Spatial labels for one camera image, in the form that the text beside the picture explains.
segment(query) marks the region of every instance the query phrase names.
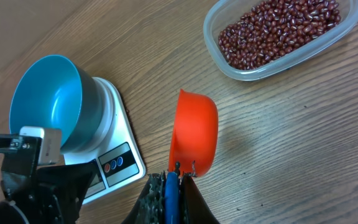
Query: blue bowl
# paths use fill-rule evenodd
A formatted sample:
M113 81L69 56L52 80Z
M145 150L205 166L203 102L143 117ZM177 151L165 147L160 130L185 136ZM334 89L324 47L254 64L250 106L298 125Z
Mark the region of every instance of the blue bowl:
M68 58L48 55L35 62L19 82L9 114L11 134L23 126L62 130L60 152L86 144L102 117L94 80Z

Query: kitchen scale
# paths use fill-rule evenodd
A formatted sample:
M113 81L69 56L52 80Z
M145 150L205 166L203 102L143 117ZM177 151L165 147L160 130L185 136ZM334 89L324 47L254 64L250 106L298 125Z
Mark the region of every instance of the kitchen scale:
M94 162L99 169L83 201L91 202L146 174L146 168L119 92L109 81L93 78L102 96L103 116L92 140L64 154L65 164Z

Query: clear plastic container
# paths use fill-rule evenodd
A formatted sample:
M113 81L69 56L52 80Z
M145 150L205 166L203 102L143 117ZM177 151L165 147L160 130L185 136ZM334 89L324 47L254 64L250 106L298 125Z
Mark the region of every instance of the clear plastic container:
M277 60L253 70L239 70L225 61L218 45L218 35L227 25L239 20L262 0L220 0L204 21L205 44L219 69L236 80L253 81L269 77L316 55L347 34L358 21L358 0L336 0L342 21L327 33Z

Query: adzuki bean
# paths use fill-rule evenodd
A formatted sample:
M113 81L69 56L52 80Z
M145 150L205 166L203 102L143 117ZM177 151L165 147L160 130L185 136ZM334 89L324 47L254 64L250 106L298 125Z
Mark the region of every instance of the adzuki bean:
M219 33L228 64L252 70L315 40L341 21L336 0L267 0Z

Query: wooden table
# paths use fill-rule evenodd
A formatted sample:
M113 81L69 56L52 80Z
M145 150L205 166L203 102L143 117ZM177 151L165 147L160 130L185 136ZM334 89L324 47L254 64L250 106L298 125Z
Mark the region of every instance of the wooden table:
M239 82L204 44L214 3L0 0L0 133L26 69L62 54L121 92L148 173L167 168L179 89L215 101L216 157L196 184L221 223L358 222L358 23L291 70ZM85 205L78 223L120 223L146 180Z

